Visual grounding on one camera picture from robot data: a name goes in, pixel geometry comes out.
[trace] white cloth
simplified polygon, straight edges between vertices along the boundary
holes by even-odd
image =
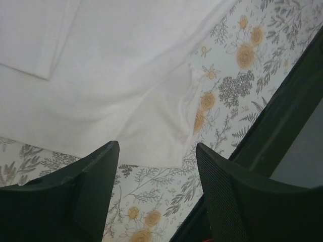
[[[83,0],[49,82],[0,66],[0,136],[78,157],[118,140],[121,164],[180,167],[203,76],[185,59],[234,1]]]
[[[0,0],[0,64],[49,79],[80,0]]]

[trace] floral wallpaper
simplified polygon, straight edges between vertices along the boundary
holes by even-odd
[[[196,144],[228,158],[322,25],[322,0],[239,0],[215,23],[191,57],[207,78],[183,167],[120,165],[103,241],[169,241],[202,196]],[[6,138],[0,158],[0,186],[77,160]]]

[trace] printed flower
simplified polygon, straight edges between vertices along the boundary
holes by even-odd
[[[250,45],[244,44],[238,49],[237,62],[240,68],[249,69],[254,62],[254,52]]]
[[[153,227],[160,221],[160,217],[161,214],[158,211],[152,211],[147,215],[145,219],[145,224],[149,227]]]
[[[201,98],[201,107],[204,111],[208,111],[213,108],[215,103],[216,97],[214,97],[213,93],[211,92],[205,93]]]
[[[247,25],[248,25],[247,16],[242,15],[241,18],[240,18],[239,24],[240,24],[240,29],[245,30],[247,28]]]
[[[246,105],[246,106],[244,106],[244,107],[242,107],[242,112],[246,112],[246,111],[248,111],[249,110],[249,107]]]
[[[273,89],[269,90],[269,92],[273,96],[275,94],[276,90],[277,90],[276,87],[274,87]]]
[[[260,27],[253,28],[251,32],[251,42],[253,45],[260,45],[263,40],[263,32]]]
[[[196,117],[195,117],[195,123],[194,123],[194,133],[196,134],[197,132],[200,131],[200,129],[204,125],[204,113],[202,110],[198,110]]]
[[[132,207],[128,211],[128,216],[129,216],[130,219],[137,218],[138,214],[139,214],[139,209],[136,208],[136,207]]]
[[[288,67],[288,60],[287,59],[285,59],[285,61],[284,61],[284,67],[285,68]]]
[[[204,56],[204,58],[205,58],[206,54],[209,53],[211,50],[212,50],[212,48],[207,49],[205,46],[202,46],[202,48],[201,48],[201,51],[202,51],[201,57]]]
[[[211,80],[214,78],[217,78],[217,74],[220,73],[220,71],[216,71],[214,68],[214,64],[210,66],[210,69],[208,70],[206,67],[202,66],[204,72],[206,73],[206,76],[209,77]]]
[[[150,242],[151,233],[148,230],[140,230],[136,232],[133,236],[131,236],[131,242]]]

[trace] black mesh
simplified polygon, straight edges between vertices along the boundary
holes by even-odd
[[[227,174],[202,150],[196,156],[213,238],[249,241]]]
[[[201,143],[196,156],[216,241],[316,241],[321,237],[323,187],[301,188],[268,179]]]

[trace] gray leaf pattern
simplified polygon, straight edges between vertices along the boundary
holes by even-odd
[[[182,168],[119,165],[104,241],[169,241],[203,194],[196,144],[229,157],[322,25],[321,0],[239,0],[215,23],[191,57],[207,80]],[[0,145],[0,187],[78,160],[6,138]]]

